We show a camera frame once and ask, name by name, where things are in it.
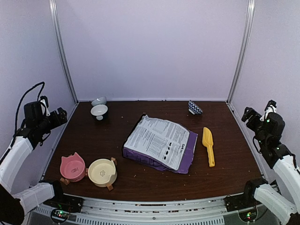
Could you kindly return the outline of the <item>yellow plastic scoop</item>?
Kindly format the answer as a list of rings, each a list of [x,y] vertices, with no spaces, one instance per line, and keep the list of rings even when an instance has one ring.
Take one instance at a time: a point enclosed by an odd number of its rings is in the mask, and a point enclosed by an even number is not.
[[[209,167],[214,167],[213,137],[211,131],[207,127],[203,128],[202,144],[207,148]]]

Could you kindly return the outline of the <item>pink cat-ear pet bowl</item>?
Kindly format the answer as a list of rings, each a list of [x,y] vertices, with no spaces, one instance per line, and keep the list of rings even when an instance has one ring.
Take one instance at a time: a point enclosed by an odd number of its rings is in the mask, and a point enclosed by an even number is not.
[[[86,174],[86,165],[83,158],[75,152],[68,157],[61,157],[60,173],[70,182],[81,181]]]

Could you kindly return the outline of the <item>cream cat-ear pet bowl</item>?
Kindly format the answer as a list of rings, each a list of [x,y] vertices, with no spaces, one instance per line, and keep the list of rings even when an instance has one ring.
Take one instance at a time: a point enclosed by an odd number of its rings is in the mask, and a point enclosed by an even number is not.
[[[107,188],[117,179],[115,158],[97,159],[88,168],[88,177],[94,185]]]

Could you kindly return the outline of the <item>purple pet food bag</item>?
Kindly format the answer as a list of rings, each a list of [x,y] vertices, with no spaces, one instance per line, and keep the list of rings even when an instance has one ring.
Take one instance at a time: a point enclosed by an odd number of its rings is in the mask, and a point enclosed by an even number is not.
[[[181,124],[143,114],[124,142],[122,155],[159,171],[187,174],[197,138]]]

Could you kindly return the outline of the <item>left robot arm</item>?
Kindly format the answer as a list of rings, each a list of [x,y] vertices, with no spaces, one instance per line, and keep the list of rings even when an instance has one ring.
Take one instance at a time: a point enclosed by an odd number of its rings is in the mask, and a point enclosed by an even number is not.
[[[67,122],[67,112],[61,107],[49,112],[45,99],[24,105],[24,120],[13,140],[0,159],[0,223],[21,225],[25,216],[45,201],[50,200],[57,208],[67,204],[59,181],[44,181],[20,193],[12,194],[12,185],[25,159],[44,135]]]

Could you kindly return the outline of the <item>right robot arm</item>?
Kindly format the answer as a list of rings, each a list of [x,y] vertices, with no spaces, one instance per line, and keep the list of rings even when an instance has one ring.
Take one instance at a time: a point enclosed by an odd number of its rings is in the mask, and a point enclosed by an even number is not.
[[[290,192],[293,202],[288,201],[264,179],[250,180],[240,197],[240,203],[250,207],[254,202],[262,203],[281,222],[286,225],[293,215],[300,213],[300,167],[295,154],[280,142],[285,128],[283,118],[277,113],[274,102],[268,103],[263,115],[251,107],[246,107],[241,119],[254,131],[258,152]]]

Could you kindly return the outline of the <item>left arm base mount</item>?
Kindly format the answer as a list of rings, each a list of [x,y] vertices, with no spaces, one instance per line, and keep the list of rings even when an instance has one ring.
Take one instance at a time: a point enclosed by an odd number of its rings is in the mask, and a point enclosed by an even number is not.
[[[79,213],[82,210],[83,198],[70,195],[63,195],[61,198],[54,197],[43,202],[44,205],[53,209],[50,213],[50,219],[58,225],[65,223],[72,214]]]

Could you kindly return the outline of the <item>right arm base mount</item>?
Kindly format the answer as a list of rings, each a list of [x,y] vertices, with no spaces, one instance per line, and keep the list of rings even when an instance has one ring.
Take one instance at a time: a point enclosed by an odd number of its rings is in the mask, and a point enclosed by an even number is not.
[[[260,202],[253,198],[247,199],[244,194],[227,195],[224,203],[227,212],[237,212],[242,222],[250,224],[259,219],[258,205]]]

